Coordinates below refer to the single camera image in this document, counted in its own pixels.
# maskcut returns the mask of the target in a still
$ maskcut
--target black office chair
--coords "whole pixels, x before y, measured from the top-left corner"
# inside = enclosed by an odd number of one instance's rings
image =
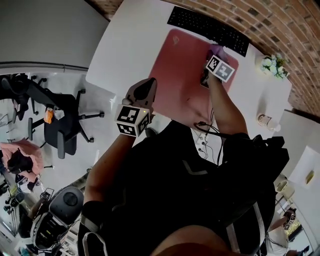
[[[11,99],[19,105],[19,111],[14,108],[12,122],[16,122],[18,116],[21,121],[25,112],[29,109],[29,96],[26,94],[28,89],[27,76],[25,74],[3,75],[0,76],[0,100]]]
[[[33,140],[33,129],[44,123],[44,140],[52,147],[58,149],[58,157],[65,158],[65,154],[74,155],[77,150],[77,135],[81,133],[88,143],[93,143],[94,138],[88,138],[79,120],[90,118],[104,118],[105,113],[93,115],[79,115],[80,95],[85,94],[86,90],[79,90],[76,99],[71,94],[57,94],[51,92],[47,88],[42,88],[39,84],[30,80],[28,90],[26,92],[31,99],[37,103],[43,104],[46,108],[55,107],[63,110],[64,117],[57,119],[55,115],[51,119],[51,123],[46,123],[44,119],[33,122],[32,118],[28,121],[28,136]]]

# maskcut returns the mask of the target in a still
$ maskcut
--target black keyboard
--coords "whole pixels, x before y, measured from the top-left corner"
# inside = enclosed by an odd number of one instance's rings
[[[215,18],[175,6],[167,23],[204,36],[244,57],[247,54],[249,38]]]

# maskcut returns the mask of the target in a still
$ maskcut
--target forearm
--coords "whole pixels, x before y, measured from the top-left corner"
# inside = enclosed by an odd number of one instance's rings
[[[239,109],[228,96],[223,85],[212,74],[209,75],[208,85],[214,118],[218,129],[223,134],[246,133],[246,121]]]
[[[131,150],[135,137],[120,134],[98,162],[92,167],[85,185],[84,202],[105,200],[105,194]]]
[[[269,231],[275,230],[278,227],[281,227],[283,224],[287,222],[287,217],[282,217],[281,219],[278,219],[276,222],[273,223],[272,226],[270,226]]]

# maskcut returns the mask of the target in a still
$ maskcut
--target pink jacket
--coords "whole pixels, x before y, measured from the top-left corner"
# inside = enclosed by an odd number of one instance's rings
[[[37,175],[44,169],[44,161],[40,147],[26,139],[22,139],[14,143],[0,143],[0,148],[3,153],[2,162],[6,168],[8,168],[8,161],[11,159],[12,154],[18,149],[20,149],[20,152],[24,156],[31,157],[33,162],[32,172],[22,171],[20,174],[27,177],[30,182],[35,182]]]

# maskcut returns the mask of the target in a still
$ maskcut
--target brick wall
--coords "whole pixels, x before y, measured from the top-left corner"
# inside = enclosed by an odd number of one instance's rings
[[[122,2],[92,1],[107,15],[114,14]],[[314,0],[166,1],[231,25],[267,55],[281,53],[287,59],[292,82],[289,102],[296,109],[320,116],[320,9]]]

